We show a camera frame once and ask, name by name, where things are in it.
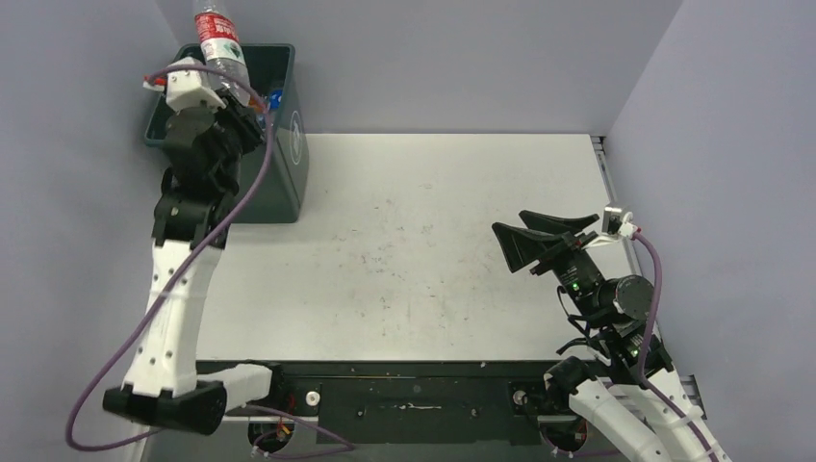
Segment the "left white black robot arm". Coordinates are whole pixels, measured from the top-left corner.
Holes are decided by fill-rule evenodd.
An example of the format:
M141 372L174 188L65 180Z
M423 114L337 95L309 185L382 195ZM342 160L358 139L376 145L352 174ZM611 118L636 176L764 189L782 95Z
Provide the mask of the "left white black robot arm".
M196 346L205 300L226 247L229 226L260 185L240 186L242 157L274 146L274 113L241 106L191 107L170 115L159 149L170 162L154 209L152 282L146 320L131 339L133 361L103 395L105 411L137 424L210 435L226 412L247 401L279 412L285 385L264 366L200 375Z

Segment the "red label bottle back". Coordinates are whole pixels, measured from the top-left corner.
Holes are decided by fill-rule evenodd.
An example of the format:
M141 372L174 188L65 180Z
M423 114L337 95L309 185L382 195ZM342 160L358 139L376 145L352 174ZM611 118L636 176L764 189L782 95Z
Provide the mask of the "red label bottle back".
M248 83L245 56L226 2L193 1L192 12L206 66Z

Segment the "blue label water bottle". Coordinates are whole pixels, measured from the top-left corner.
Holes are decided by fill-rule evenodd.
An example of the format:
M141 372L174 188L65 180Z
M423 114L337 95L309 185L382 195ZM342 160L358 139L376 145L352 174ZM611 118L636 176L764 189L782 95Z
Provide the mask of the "blue label water bottle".
M268 110L270 112L276 112L279 109L284 93L284 84L285 82L283 80L272 82L267 97Z

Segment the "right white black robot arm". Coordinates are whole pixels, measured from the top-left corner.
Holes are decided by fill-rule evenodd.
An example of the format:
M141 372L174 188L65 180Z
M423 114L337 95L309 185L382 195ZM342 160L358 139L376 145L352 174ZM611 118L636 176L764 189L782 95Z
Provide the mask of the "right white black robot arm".
M507 267L558 282L559 302L577 337L543 374L543 388L513 392L515 406L554 454L578 457L591 430L630 461L725 461L656 332L662 264L655 276L606 277L591 249L641 242L633 215L608 205L601 215L560 218L531 211L522 225L492 229Z

